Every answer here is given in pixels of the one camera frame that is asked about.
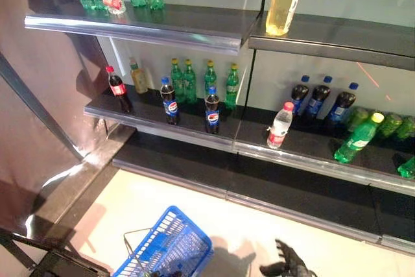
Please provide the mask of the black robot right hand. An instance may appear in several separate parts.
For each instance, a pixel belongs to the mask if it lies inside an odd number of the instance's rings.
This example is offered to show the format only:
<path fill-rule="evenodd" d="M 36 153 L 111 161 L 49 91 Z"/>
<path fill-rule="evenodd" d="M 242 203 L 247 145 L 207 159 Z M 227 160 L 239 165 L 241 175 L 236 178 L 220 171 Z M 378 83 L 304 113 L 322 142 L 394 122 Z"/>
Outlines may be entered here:
<path fill-rule="evenodd" d="M 292 247 L 280 239 L 275 239 L 275 243 L 281 260 L 270 265 L 260 266 L 259 271 L 263 276 L 316 276 L 316 273 L 307 268 L 302 258 Z"/>

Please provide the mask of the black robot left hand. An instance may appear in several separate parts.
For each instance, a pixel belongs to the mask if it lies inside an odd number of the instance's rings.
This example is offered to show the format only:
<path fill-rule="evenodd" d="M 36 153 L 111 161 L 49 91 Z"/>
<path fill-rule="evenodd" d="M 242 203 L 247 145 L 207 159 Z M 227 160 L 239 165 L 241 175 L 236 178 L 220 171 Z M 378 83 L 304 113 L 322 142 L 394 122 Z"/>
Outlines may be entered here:
<path fill-rule="evenodd" d="M 150 277 L 182 277 L 182 271 L 154 271 L 150 273 Z"/>

